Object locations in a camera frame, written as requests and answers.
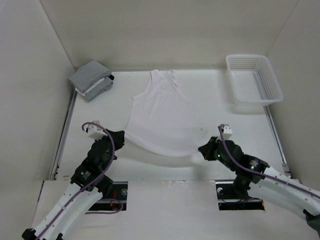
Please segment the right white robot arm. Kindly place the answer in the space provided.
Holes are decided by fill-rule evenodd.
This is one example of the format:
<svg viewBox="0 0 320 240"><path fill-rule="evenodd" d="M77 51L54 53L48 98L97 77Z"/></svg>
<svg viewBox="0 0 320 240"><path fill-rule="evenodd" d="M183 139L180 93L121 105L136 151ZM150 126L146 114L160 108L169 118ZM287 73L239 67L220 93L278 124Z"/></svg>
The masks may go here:
<svg viewBox="0 0 320 240"><path fill-rule="evenodd" d="M198 148L207 161L219 161L236 177L232 184L218 192L221 200L252 198L270 202L306 221L315 231L320 230L320 193L278 172L267 162L245 154L232 140L212 137Z"/></svg>

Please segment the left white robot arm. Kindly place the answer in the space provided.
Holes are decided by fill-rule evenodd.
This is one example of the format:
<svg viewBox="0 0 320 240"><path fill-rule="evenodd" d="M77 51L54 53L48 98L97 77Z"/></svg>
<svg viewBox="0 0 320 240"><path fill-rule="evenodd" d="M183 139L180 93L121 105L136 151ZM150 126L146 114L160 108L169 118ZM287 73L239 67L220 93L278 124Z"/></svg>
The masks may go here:
<svg viewBox="0 0 320 240"><path fill-rule="evenodd" d="M22 233L24 240L65 240L77 221L99 200L112 195L113 181L105 175L125 144L125 132L110 131L89 122L85 132L94 140L85 159L75 169L65 192L48 215Z"/></svg>

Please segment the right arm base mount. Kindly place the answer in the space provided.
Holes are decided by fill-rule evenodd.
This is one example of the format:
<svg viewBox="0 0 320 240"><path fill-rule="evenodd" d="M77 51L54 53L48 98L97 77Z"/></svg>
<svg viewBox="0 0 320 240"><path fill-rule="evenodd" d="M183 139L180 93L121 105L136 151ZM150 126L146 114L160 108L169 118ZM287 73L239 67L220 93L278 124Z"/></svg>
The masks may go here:
<svg viewBox="0 0 320 240"><path fill-rule="evenodd" d="M233 189L232 181L215 182L218 209L220 211L264 211L263 200L250 197L238 196Z"/></svg>

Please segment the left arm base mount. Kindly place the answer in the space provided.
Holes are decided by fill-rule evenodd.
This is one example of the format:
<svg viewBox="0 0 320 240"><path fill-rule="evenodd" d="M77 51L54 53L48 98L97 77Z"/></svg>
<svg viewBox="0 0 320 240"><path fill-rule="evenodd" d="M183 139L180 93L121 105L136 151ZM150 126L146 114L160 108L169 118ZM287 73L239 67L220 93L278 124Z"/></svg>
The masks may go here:
<svg viewBox="0 0 320 240"><path fill-rule="evenodd" d="M98 200L88 211L112 213L121 208L121 203L123 205L121 211L126 211L128 186L129 183L127 181L114 182L110 192Z"/></svg>

